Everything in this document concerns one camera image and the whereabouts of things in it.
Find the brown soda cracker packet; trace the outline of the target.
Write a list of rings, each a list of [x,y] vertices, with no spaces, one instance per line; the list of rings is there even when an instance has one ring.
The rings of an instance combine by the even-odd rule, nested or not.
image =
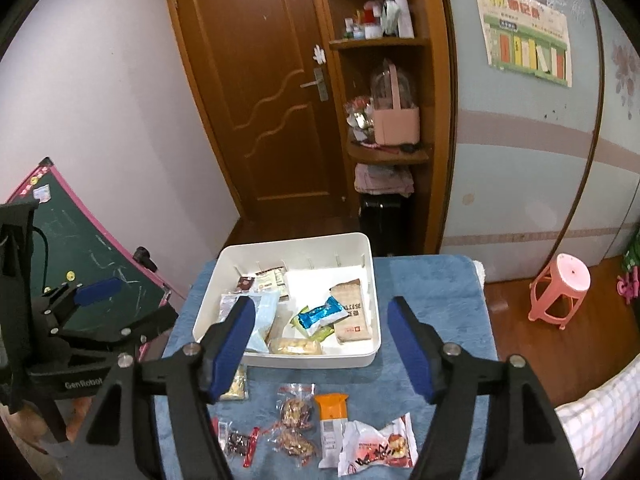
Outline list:
[[[352,280],[337,284],[330,289],[330,292],[348,313],[347,318],[334,324],[337,340],[341,344],[369,340],[371,333],[364,315],[360,281]]]

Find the blue white snack packet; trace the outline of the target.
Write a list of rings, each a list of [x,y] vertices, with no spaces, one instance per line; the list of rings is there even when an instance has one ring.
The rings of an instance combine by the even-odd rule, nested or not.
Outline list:
[[[310,334],[313,334],[320,326],[333,326],[348,317],[347,310],[333,296],[329,296],[321,306],[312,308],[310,311],[298,316],[303,328],[308,330]]]

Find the green snack packet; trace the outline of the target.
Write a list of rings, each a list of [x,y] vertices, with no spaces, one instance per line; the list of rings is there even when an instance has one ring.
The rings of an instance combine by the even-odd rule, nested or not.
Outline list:
[[[334,333],[334,327],[332,325],[320,326],[313,334],[308,333],[308,330],[303,328],[302,323],[299,321],[298,316],[302,313],[310,311],[310,307],[306,306],[300,310],[296,315],[293,315],[290,319],[290,325],[294,327],[300,334],[312,341],[322,342]]]

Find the large clear bread bag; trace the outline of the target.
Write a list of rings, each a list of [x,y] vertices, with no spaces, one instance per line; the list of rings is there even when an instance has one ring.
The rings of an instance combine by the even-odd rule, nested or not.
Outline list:
[[[219,301],[218,322],[226,319],[236,300],[240,298],[252,300],[255,307],[255,324],[247,343],[247,350],[256,353],[268,353],[267,338],[276,318],[280,294],[278,292],[222,294]]]

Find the yellow puffed rice cake packet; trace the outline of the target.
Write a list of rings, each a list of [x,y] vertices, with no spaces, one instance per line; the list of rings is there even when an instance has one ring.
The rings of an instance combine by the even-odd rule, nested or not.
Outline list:
[[[269,351],[279,356],[321,356],[320,341],[280,337],[269,341]]]

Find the small dark red packet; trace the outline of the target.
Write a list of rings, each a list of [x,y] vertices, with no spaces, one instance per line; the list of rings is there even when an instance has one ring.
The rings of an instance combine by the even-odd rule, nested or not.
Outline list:
[[[252,289],[255,278],[254,276],[241,276],[239,281],[236,283],[235,292],[237,294],[242,294],[243,292],[249,292]]]

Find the brown white snack packet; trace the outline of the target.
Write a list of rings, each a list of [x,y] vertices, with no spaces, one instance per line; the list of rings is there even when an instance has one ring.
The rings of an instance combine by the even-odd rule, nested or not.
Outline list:
[[[274,268],[257,272],[254,278],[254,292],[277,292],[279,300],[288,300],[288,285],[285,281],[285,266],[275,266]]]

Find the upper walnut date packet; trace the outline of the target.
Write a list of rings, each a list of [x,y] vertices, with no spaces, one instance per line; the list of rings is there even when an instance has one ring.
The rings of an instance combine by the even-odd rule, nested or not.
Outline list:
[[[315,384],[282,385],[277,403],[280,425],[299,431],[311,429],[315,393]]]

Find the walnut date packet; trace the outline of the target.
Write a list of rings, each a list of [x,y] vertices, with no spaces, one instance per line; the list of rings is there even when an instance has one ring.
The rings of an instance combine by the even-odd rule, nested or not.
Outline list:
[[[315,384],[282,385],[277,403],[280,425],[299,431],[311,429],[315,393]]]
[[[308,465],[317,455],[314,441],[295,428],[276,425],[268,431],[268,441],[276,452],[292,457],[301,467]]]

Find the red edged dark candy packet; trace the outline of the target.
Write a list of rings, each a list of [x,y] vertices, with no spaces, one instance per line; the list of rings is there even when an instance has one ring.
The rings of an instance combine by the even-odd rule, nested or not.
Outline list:
[[[257,443],[262,430],[254,427],[249,432],[239,431],[231,420],[212,418],[212,427],[218,439],[221,451],[229,458],[240,458],[244,468],[253,465]]]

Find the orange white snack packet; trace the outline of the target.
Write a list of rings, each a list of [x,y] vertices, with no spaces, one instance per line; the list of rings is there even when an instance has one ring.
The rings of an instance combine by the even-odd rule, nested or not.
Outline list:
[[[320,469],[335,469],[342,449],[344,427],[348,422],[345,393],[322,393],[314,397],[319,410]]]

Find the blue fuzzy table cloth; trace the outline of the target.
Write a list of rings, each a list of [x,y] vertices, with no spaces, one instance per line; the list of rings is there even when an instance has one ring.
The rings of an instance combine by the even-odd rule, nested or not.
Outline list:
[[[192,327],[213,274],[216,260],[205,263],[186,297],[172,330],[164,356],[171,356],[192,339]],[[249,367],[248,399],[220,402],[209,413],[229,419],[233,427],[248,431],[267,429],[277,419],[278,388],[289,382],[316,384],[318,393],[349,395],[349,419],[382,428],[398,416],[410,413],[418,448],[425,440],[434,414],[411,387],[386,323],[388,303],[404,296],[421,322],[431,324],[443,341],[461,344],[472,356],[497,359],[483,286],[473,260],[465,256],[413,256],[374,258],[378,306],[382,316],[382,344],[367,367],[344,370],[279,370]],[[461,479],[476,479],[485,440],[488,398],[476,401],[474,422]],[[182,479],[165,398],[155,398],[158,440],[166,479]],[[253,465],[243,468],[238,458],[229,460],[235,479],[338,479],[335,469],[319,469],[318,458],[307,466],[261,437]]]

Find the red white jujube snack bag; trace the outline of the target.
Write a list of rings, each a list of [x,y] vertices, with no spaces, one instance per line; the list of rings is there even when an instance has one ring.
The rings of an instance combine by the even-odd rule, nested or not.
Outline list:
[[[358,474],[371,466],[411,469],[419,453],[411,415],[406,413],[382,429],[365,422],[346,422],[338,456],[339,477]]]

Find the white plastic storage bin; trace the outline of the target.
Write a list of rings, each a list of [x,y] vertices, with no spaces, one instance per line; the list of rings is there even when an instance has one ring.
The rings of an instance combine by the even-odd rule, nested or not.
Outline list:
[[[381,348],[381,315],[369,239],[360,232],[233,245],[221,252],[192,328],[201,340],[217,322],[221,296],[231,292],[242,276],[282,266],[288,300],[279,304],[270,334],[277,338],[303,337],[291,318],[304,307],[319,307],[330,290],[342,283],[360,283],[360,304],[370,337],[340,341],[334,335],[322,342],[320,356],[284,356],[247,351],[243,363],[270,368],[358,368],[370,365]]]

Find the lower walnut date packet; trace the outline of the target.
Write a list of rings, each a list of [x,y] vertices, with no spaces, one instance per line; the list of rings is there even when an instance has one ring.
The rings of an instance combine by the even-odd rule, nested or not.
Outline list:
[[[317,455],[314,441],[295,428],[276,425],[268,431],[268,441],[276,452],[292,457],[301,467],[308,465]]]

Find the pink plastic stool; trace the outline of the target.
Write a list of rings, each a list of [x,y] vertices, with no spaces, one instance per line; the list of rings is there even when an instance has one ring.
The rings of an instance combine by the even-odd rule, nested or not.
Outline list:
[[[565,330],[585,300],[590,286],[591,275],[582,260],[569,254],[556,255],[529,284],[529,321],[543,320]],[[562,318],[548,313],[558,300],[567,300],[570,306]]]

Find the folded pink clothes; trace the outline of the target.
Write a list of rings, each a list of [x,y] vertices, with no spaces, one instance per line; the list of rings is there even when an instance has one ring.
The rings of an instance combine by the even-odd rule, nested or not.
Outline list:
[[[360,194],[409,196],[414,192],[411,172],[404,167],[357,164],[355,191]]]

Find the white checked bedding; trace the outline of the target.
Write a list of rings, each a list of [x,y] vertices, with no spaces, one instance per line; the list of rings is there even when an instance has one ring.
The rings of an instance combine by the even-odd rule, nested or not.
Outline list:
[[[639,423],[639,356],[599,388],[555,409],[583,479],[602,479]]]

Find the pink toy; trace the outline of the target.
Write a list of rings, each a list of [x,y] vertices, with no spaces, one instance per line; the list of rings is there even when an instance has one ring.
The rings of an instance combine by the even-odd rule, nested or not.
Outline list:
[[[624,276],[617,277],[617,293],[625,300],[627,306],[639,298],[639,286],[638,266],[633,266]]]

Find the pink basket clear dome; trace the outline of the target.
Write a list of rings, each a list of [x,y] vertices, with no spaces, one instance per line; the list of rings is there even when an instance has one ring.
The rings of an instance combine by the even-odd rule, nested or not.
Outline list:
[[[420,107],[406,72],[390,60],[384,60],[371,76],[370,88],[375,143],[383,146],[419,144]]]

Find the brown wooden door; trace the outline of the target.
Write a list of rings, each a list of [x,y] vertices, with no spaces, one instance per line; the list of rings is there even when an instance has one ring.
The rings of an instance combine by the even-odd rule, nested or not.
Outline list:
[[[196,107],[241,217],[351,217],[314,0],[169,4]]]

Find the light blue wardrobe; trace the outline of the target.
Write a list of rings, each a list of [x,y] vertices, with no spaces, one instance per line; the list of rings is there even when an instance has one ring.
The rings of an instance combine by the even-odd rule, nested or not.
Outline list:
[[[449,0],[457,47],[454,174],[442,252],[488,282],[532,278],[560,252],[595,266],[639,225],[639,55],[603,0],[528,0],[561,13],[543,48]]]

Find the wooden corner shelf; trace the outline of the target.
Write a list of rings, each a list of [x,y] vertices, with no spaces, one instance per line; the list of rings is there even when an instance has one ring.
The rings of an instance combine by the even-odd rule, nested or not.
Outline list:
[[[457,61],[449,0],[312,0],[329,63],[346,204],[395,194],[381,232],[409,254],[442,246],[454,166]]]

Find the bottles on top shelf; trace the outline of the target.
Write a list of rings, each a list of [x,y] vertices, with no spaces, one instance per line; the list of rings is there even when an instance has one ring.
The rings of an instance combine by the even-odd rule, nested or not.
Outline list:
[[[345,39],[414,39],[409,0],[369,0],[344,18]]]

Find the green chalkboard pink frame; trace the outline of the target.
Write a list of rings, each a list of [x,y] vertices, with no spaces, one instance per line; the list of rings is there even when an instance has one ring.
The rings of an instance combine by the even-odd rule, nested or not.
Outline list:
[[[64,283],[88,286],[108,278],[122,281],[120,292],[74,313],[66,327],[92,332],[114,322],[124,327],[172,299],[172,288],[134,261],[96,220],[64,180],[50,158],[44,158],[10,196],[11,203],[38,200],[30,289],[35,296]]]

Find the colourful wall poster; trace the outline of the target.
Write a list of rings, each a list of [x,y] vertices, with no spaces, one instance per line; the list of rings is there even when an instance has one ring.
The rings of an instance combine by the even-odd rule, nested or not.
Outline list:
[[[487,62],[573,85],[572,50],[566,16],[536,0],[476,0]]]

